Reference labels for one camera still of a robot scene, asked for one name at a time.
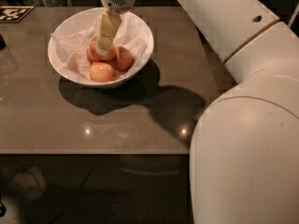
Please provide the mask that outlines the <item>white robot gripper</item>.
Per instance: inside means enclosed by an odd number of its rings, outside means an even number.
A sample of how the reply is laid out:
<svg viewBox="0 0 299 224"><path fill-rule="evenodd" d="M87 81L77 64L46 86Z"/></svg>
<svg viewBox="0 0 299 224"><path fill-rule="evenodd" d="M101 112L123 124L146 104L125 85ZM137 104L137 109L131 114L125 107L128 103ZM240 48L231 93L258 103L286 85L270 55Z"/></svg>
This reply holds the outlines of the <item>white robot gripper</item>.
<svg viewBox="0 0 299 224"><path fill-rule="evenodd" d="M106 56L121 26L121 15L130 11L136 0L101 0L103 7L108 8L98 20L96 53Z"/></svg>

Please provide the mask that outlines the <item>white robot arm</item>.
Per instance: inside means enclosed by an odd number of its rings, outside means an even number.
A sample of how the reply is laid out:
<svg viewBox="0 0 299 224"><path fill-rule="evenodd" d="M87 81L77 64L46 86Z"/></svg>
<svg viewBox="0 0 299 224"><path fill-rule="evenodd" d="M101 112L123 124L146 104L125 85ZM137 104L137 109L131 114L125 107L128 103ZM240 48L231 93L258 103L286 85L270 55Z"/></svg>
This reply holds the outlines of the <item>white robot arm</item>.
<svg viewBox="0 0 299 224"><path fill-rule="evenodd" d="M190 146L194 224L299 224L299 38L259 0L178 0L236 81Z"/></svg>

